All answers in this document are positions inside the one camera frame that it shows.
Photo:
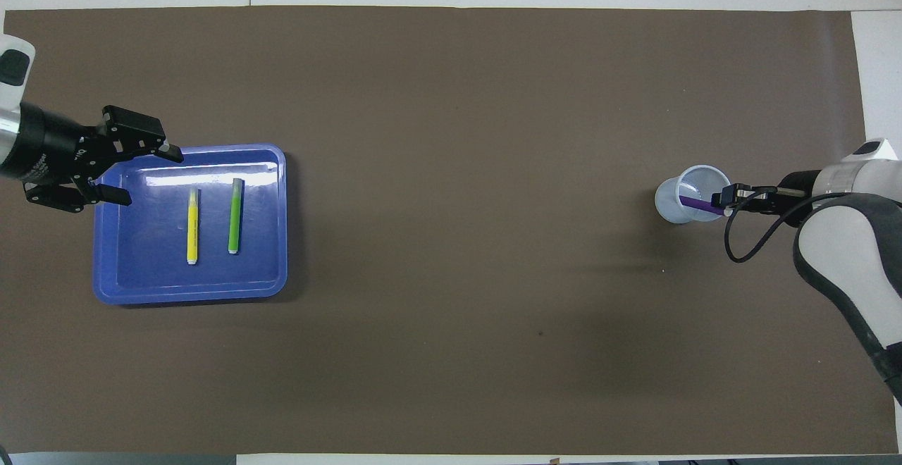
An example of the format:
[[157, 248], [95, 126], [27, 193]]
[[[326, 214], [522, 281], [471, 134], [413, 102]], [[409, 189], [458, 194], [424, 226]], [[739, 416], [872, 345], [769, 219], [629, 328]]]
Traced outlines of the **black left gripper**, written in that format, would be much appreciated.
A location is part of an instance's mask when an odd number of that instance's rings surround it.
[[119, 106], [104, 107], [104, 133], [23, 102], [19, 132], [14, 140], [14, 179], [25, 183], [27, 202], [68, 213], [80, 213], [88, 205], [131, 205], [129, 191], [110, 185], [87, 183], [87, 194], [78, 186], [52, 185], [70, 178], [88, 160], [115, 164], [139, 156], [155, 156], [183, 163], [183, 151], [171, 144], [160, 119]]

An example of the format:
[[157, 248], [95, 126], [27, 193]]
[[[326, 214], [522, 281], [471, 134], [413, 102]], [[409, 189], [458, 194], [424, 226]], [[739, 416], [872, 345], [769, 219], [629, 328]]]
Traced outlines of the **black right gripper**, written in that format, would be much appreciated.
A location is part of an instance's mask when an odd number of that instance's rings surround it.
[[[722, 208], [730, 209], [731, 212], [776, 212], [778, 216], [783, 216], [795, 208], [796, 205], [799, 205], [799, 203], [812, 197], [815, 181], [820, 173], [821, 170], [817, 169], [786, 174], [777, 187], [799, 191], [799, 194], [778, 194], [775, 197], [775, 201], [773, 199], [756, 199], [760, 195], [776, 192], [776, 188], [773, 186], [752, 186], [734, 183], [722, 188], [722, 191], [719, 192], [719, 202], [722, 202]], [[811, 213], [813, 206], [811, 203], [808, 203], [808, 205], [799, 207], [786, 216], [784, 223], [786, 226], [799, 226], [805, 220], [805, 217]]]

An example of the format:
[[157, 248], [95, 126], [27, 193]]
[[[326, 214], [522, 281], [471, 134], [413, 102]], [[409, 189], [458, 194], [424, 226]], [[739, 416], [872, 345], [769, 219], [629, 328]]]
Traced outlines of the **purple highlighter pen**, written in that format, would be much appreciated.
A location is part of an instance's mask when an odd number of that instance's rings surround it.
[[702, 199], [679, 195], [679, 201], [684, 207], [699, 209], [699, 211], [704, 211], [713, 215], [728, 216], [731, 214], [731, 211], [728, 211], [728, 209], [716, 207], [711, 202], [703, 201]]

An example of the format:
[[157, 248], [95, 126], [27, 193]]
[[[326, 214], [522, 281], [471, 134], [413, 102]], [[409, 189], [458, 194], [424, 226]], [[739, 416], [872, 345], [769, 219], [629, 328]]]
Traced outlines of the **yellow highlighter pen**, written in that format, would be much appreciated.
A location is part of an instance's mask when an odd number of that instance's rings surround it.
[[189, 266], [199, 262], [199, 189], [193, 187], [187, 200], [186, 262]]

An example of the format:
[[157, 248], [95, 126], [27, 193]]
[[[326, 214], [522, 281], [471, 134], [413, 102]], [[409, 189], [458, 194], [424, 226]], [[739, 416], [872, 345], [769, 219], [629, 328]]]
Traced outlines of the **green highlighter pen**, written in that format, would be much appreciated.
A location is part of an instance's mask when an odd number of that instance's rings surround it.
[[228, 253], [238, 254], [240, 250], [242, 209], [244, 208], [244, 185], [241, 178], [232, 183], [229, 208]]

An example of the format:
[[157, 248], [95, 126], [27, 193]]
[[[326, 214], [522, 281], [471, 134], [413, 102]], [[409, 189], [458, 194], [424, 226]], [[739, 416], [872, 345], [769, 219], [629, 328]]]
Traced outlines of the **blue plastic tray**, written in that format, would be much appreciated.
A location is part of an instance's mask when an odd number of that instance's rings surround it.
[[[94, 293], [116, 306], [267, 298], [289, 278], [287, 164], [273, 144], [183, 149], [184, 162], [141, 156], [103, 185], [128, 207], [94, 210]], [[228, 253], [232, 183], [244, 180], [240, 250]], [[186, 262], [187, 200], [199, 189], [199, 262]]]

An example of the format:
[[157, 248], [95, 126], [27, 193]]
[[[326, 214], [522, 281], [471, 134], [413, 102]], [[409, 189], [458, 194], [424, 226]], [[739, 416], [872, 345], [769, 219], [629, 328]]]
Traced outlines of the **blue mesh pen cup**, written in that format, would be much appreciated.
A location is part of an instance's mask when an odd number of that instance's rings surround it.
[[682, 206], [679, 195], [712, 203], [713, 196], [728, 185], [731, 185], [731, 180], [720, 169], [708, 164], [696, 164], [683, 170], [679, 176], [660, 183], [655, 193], [657, 212], [663, 220], [677, 225], [717, 221], [722, 216]]

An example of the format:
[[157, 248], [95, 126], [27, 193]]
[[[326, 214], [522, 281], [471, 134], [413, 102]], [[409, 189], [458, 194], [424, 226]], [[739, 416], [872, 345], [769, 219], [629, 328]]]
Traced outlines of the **brown table mat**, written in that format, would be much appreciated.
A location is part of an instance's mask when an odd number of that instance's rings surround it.
[[674, 226], [694, 164], [773, 185], [865, 140], [847, 12], [9, 12], [26, 99], [271, 143], [289, 278], [114, 307], [92, 215], [0, 180], [0, 443], [172, 453], [883, 454], [894, 401], [793, 231]]

